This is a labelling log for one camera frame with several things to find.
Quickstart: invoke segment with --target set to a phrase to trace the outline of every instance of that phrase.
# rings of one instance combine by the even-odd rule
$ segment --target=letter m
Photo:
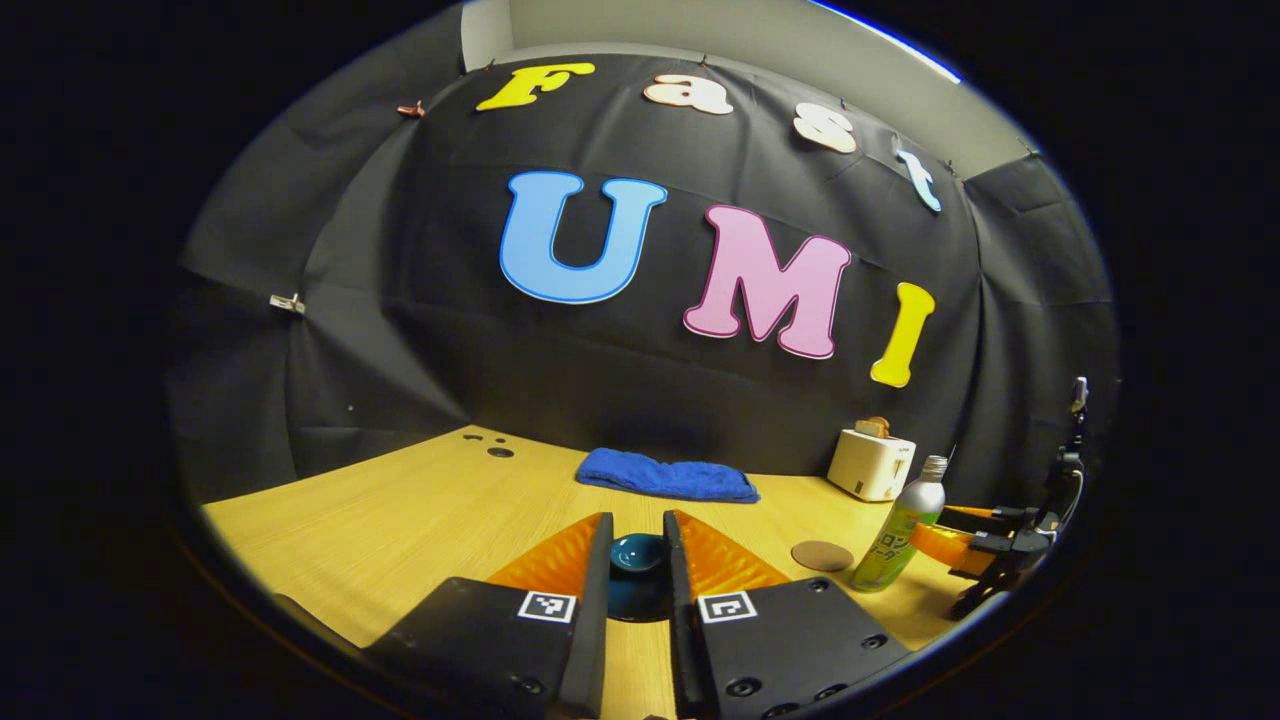
[[[803,357],[831,357],[836,352],[831,338],[836,292],[840,275],[852,261],[849,249],[813,236],[780,269],[773,241],[759,215],[713,205],[707,210],[707,220],[716,227],[716,252],[703,301],[685,313],[685,327],[710,337],[736,336],[742,323],[733,314],[733,297],[741,288],[755,342],[769,337],[782,314],[795,305],[791,324],[778,333],[778,345]]]

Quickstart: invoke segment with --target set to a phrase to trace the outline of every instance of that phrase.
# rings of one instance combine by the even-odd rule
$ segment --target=round cork coaster
[[[810,570],[835,573],[854,564],[854,553],[822,541],[805,541],[791,548],[791,559]]]

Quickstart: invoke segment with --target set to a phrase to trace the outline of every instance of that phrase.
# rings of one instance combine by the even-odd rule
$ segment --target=letter u
[[[613,215],[600,258],[585,268],[556,259],[556,228],[564,201],[582,190],[582,179],[570,173],[521,173],[507,183],[511,204],[499,251],[502,273],[521,292],[549,302],[584,305],[622,292],[640,265],[649,210],[666,202],[667,190],[628,178],[607,181],[600,188],[613,199]]]

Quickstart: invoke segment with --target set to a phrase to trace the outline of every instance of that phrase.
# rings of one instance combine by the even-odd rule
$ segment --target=table surface
[[[481,436],[466,439],[463,436]],[[506,442],[497,442],[503,438]],[[498,457],[489,448],[511,450]],[[863,502],[826,479],[749,474],[753,505],[687,502],[584,486],[585,452],[467,427],[323,475],[205,506],[257,582],[284,593],[360,647],[369,646],[448,577],[483,580],[566,525],[613,512],[616,537],[662,534],[680,509],[792,579],[818,573],[791,559],[820,539],[860,560],[890,503]],[[948,629],[972,583],[923,555],[886,591],[845,589],[910,650]],[[604,717],[676,717],[667,621],[608,620]]]

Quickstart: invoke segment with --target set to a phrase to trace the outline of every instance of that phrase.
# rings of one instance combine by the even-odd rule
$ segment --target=blue towel
[[[741,470],[712,462],[658,462],[636,452],[605,447],[593,450],[577,469],[577,482],[588,486],[671,497],[759,502],[760,493]]]

